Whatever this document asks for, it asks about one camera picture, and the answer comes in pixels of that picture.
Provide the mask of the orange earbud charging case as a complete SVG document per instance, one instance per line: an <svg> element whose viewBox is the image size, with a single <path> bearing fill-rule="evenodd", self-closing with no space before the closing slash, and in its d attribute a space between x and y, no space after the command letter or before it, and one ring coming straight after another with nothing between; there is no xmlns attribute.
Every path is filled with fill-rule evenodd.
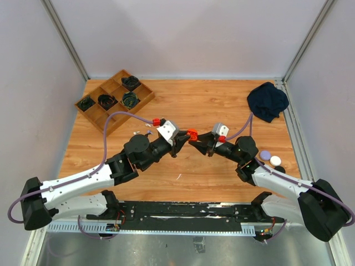
<svg viewBox="0 0 355 266"><path fill-rule="evenodd" d="M187 136L190 136L189 141L195 142L198 140L198 132L195 129L188 129L186 132Z"/></svg>

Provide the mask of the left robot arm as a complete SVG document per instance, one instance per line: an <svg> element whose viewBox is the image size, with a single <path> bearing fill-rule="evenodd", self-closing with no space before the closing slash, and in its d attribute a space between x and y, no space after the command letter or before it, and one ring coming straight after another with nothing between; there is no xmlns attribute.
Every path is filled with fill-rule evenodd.
<svg viewBox="0 0 355 266"><path fill-rule="evenodd" d="M187 131L159 133L154 141L138 134L124 144L121 152L89 170L54 181L28 179L20 200L25 230L40 229L56 219L70 216L89 214L115 218L119 206L113 193L101 192L90 197L83 194L131 181L138 177L139 171L147 170L163 156L176 157L190 138Z"/></svg>

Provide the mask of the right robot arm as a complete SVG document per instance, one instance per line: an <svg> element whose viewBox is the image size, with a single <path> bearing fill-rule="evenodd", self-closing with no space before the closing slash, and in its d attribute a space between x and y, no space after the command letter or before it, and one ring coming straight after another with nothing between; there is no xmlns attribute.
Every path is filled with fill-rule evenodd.
<svg viewBox="0 0 355 266"><path fill-rule="evenodd" d="M305 226L323 242L354 224L354 212L327 181L298 179L265 165L256 158L258 149L251 136L238 137L232 144L209 132L189 143L203 155L217 154L237 163L236 173L243 182L272 191L260 196L251 208L252 217L259 222L280 217Z"/></svg>

